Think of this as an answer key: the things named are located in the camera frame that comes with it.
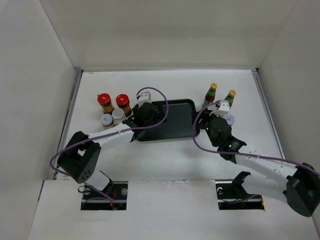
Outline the silver lid white jar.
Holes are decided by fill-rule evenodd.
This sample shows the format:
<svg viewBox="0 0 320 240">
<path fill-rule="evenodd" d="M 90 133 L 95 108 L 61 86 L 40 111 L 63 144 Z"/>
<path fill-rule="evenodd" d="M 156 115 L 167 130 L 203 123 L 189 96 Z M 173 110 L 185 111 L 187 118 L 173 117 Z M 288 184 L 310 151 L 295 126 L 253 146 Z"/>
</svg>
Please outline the silver lid white jar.
<svg viewBox="0 0 320 240">
<path fill-rule="evenodd" d="M 121 108 L 116 108 L 112 111 L 112 118 L 113 118 L 114 124 L 119 125 L 126 120 L 126 115 Z"/>
</svg>

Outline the yellow cap sauce bottle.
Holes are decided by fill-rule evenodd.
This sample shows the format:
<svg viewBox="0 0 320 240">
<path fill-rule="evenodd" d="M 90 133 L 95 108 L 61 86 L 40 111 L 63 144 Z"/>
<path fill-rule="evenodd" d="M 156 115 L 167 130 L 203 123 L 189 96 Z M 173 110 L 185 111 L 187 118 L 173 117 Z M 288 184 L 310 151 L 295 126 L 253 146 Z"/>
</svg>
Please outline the yellow cap sauce bottle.
<svg viewBox="0 0 320 240">
<path fill-rule="evenodd" d="M 231 89 L 228 95 L 224 98 L 225 101 L 228 101 L 230 108 L 233 106 L 233 102 L 236 94 L 237 94 L 236 90 Z"/>
<path fill-rule="evenodd" d="M 217 83 L 215 83 L 215 82 L 211 83 L 210 88 L 208 89 L 208 91 L 204 97 L 203 104 L 202 104 L 203 107 L 214 102 L 217 88 L 218 88 Z"/>
</svg>

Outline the white jar red label lid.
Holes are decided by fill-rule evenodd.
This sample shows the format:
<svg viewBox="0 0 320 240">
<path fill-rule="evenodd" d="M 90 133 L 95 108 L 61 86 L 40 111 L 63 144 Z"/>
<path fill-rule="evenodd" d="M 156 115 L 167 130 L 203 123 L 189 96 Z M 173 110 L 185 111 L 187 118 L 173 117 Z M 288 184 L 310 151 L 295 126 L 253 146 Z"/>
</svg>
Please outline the white jar red label lid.
<svg viewBox="0 0 320 240">
<path fill-rule="evenodd" d="M 101 123 L 101 125 L 103 126 L 103 128 L 104 128 L 105 130 L 111 129 L 111 128 L 113 128 L 113 127 L 116 126 L 112 115 L 111 115 L 111 114 L 108 114 L 108 113 L 103 114 L 103 115 L 100 117 L 100 123 Z"/>
</svg>

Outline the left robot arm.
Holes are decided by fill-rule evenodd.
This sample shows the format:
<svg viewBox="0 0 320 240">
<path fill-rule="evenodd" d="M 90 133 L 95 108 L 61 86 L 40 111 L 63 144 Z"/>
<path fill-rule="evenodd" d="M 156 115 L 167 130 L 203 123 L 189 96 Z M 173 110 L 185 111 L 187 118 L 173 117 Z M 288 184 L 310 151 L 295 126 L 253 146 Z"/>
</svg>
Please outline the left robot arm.
<svg viewBox="0 0 320 240">
<path fill-rule="evenodd" d="M 96 169 L 100 153 L 135 141 L 165 117 L 161 106 L 145 102 L 133 111 L 133 116 L 112 128 L 92 134 L 78 131 L 60 154 L 57 165 L 78 184 L 93 186 L 100 199 L 108 199 L 112 195 L 111 180 Z"/>
</svg>

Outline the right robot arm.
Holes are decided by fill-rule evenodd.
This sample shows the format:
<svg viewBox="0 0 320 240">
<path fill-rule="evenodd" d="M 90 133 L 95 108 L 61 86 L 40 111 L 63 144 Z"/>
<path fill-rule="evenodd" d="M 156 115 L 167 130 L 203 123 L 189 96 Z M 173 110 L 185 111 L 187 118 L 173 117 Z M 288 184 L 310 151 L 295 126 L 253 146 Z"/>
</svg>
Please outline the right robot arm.
<svg viewBox="0 0 320 240">
<path fill-rule="evenodd" d="M 232 135 L 227 121 L 207 109 L 199 111 L 194 129 L 205 130 L 215 153 L 226 161 L 261 174 L 239 173 L 232 181 L 232 192 L 238 198 L 265 195 L 288 204 L 296 213 L 311 217 L 320 204 L 320 174 L 307 163 L 264 156 L 250 149 Z"/>
</svg>

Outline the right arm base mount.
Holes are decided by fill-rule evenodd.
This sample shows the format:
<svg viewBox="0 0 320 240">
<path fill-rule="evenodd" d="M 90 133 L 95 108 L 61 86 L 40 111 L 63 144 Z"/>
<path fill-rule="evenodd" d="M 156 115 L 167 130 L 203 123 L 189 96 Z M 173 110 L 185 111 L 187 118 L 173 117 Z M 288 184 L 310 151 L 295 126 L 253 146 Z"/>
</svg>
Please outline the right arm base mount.
<svg viewBox="0 0 320 240">
<path fill-rule="evenodd" d="M 242 184 L 251 173 L 240 172 L 234 179 L 215 182 L 219 210 L 264 210 L 261 195 L 248 194 Z"/>
</svg>

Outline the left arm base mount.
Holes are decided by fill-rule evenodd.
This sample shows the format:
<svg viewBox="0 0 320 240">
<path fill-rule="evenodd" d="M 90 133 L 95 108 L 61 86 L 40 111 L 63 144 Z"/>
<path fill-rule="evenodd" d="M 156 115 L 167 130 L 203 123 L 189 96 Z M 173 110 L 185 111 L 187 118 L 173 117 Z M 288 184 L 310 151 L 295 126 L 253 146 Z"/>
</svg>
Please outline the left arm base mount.
<svg viewBox="0 0 320 240">
<path fill-rule="evenodd" d="M 82 194 L 82 211 L 125 211 L 127 209 L 129 183 L 127 181 L 111 181 L 102 191 L 103 194 L 87 185 L 80 186 Z"/>
</svg>

